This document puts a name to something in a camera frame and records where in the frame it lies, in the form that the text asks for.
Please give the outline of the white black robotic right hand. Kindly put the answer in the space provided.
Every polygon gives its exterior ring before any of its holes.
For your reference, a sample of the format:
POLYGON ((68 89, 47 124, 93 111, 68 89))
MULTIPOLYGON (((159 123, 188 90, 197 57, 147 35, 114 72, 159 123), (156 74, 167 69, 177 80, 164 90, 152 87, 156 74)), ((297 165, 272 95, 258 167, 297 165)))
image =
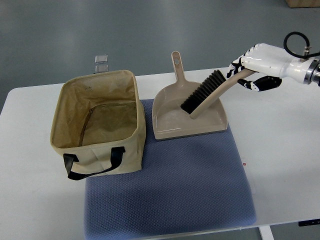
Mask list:
POLYGON ((265 76, 255 81, 240 79, 237 82, 243 87, 262 92, 277 88, 281 85, 283 76, 283 66, 289 60, 290 55, 285 49, 259 43, 248 49, 243 55, 239 56, 229 65, 227 78, 238 72, 248 69, 265 76))

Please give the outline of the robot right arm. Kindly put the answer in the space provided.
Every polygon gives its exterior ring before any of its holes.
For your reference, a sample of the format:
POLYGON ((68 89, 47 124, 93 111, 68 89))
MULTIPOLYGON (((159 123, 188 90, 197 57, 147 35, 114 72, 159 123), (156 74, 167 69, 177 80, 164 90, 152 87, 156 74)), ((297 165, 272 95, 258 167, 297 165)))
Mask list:
POLYGON ((309 85, 315 83, 320 86, 320 53, 310 53, 310 41, 301 32, 293 31, 286 35, 283 41, 284 50, 290 55, 288 61, 283 66, 281 73, 284 77, 290 77, 298 83, 309 85), (288 40, 291 36, 300 36, 305 41, 303 54, 292 52, 288 47, 288 40))

